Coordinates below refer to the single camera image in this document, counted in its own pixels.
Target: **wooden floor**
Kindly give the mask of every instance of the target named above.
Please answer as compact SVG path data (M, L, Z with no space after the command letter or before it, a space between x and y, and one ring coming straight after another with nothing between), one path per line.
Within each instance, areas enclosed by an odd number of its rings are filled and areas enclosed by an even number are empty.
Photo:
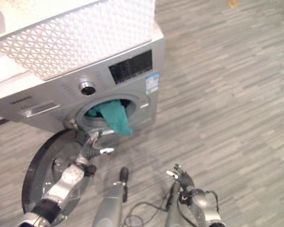
M159 204L175 162L216 190L229 227L284 227L284 0L157 0L166 36L155 125L95 162L98 174L62 227L89 227L103 190L128 166L129 201ZM0 227L21 218L26 169L51 133L0 126ZM141 208L147 220L154 211ZM159 212L149 227L163 227Z

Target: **metal arm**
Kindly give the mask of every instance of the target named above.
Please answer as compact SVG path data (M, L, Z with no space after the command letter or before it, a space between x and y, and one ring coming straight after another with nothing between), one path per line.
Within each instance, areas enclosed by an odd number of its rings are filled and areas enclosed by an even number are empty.
M113 148L96 148L100 133L95 132L83 146L76 161L67 167L51 189L41 198L34 208L27 212L17 227L51 227L51 224L70 201L85 176L95 173L96 167L89 166L89 159L97 155L110 153Z
M184 193L183 195L180 194L179 201L189 206L190 211L197 220L198 226L226 227L221 221L219 212L211 207L211 204L206 197L207 192L196 189L193 180L181 169L180 165L176 164L174 169L173 172L166 171L166 173L172 176L176 182L179 182L180 186L183 188Z

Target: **green towel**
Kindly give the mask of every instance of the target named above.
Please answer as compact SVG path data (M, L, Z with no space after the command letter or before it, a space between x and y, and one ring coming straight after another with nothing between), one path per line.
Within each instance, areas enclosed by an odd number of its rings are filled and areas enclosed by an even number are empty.
M120 100L108 101L101 103L85 114L87 117L96 117L100 113L108 126L122 135L132 135L133 130L128 125L128 119L126 116L125 108L122 106Z

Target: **washing machine door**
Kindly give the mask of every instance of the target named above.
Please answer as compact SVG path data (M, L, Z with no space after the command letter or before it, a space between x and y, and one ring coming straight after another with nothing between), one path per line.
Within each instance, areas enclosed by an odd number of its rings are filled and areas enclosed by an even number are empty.
M30 163L23 187L22 208L29 212L41 197L56 183L64 169L76 159L89 135L84 131L64 130L53 135L38 150ZM57 225L74 210L87 188L89 177L84 177L79 189L71 195L71 201L61 211L52 225Z

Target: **control panel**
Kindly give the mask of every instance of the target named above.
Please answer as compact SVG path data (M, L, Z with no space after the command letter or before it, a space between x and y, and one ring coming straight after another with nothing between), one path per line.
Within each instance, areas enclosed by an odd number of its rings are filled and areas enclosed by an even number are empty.
M152 70L151 50L141 53L133 58L109 66L115 84L122 83L142 73Z

